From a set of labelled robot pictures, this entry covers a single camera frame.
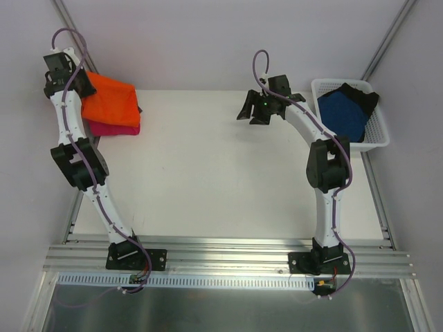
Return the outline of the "orange t shirt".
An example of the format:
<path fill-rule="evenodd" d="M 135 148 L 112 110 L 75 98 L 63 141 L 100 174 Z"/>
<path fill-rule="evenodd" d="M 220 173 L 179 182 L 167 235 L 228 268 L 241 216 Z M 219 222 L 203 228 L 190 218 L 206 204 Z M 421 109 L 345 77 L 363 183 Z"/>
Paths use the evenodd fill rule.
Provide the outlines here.
<path fill-rule="evenodd" d="M 87 71 L 96 93 L 82 98 L 82 117 L 86 120 L 137 127 L 141 122 L 135 86 Z"/>

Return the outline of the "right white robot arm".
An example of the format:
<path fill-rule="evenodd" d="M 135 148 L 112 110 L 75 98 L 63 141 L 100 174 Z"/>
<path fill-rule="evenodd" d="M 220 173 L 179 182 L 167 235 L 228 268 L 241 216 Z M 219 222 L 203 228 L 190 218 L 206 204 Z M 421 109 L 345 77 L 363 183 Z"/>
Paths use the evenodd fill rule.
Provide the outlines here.
<path fill-rule="evenodd" d="M 306 176 L 316 195 L 316 231 L 311 250 L 292 254 L 289 263 L 294 270 L 310 275 L 350 275 L 352 267 L 339 235 L 341 197 L 352 180 L 350 142 L 318 120 L 306 99 L 292 93 L 286 76 L 263 75 L 257 83 L 261 90 L 248 91 L 237 119 L 269 125 L 271 116 L 278 115 L 309 146 Z"/>

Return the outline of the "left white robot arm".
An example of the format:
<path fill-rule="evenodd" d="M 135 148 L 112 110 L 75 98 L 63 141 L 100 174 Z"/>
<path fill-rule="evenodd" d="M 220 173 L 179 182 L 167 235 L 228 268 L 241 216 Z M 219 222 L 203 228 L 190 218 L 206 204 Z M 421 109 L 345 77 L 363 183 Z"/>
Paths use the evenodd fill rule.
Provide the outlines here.
<path fill-rule="evenodd" d="M 55 108 L 59 139 L 51 156 L 70 186 L 81 191 L 96 208 L 109 237 L 109 259 L 129 268 L 144 264 L 145 251 L 134 231 L 120 217 L 107 184 L 109 170 L 81 118 L 82 100 L 96 93 L 82 62 L 63 51 L 44 56 L 45 96 Z"/>

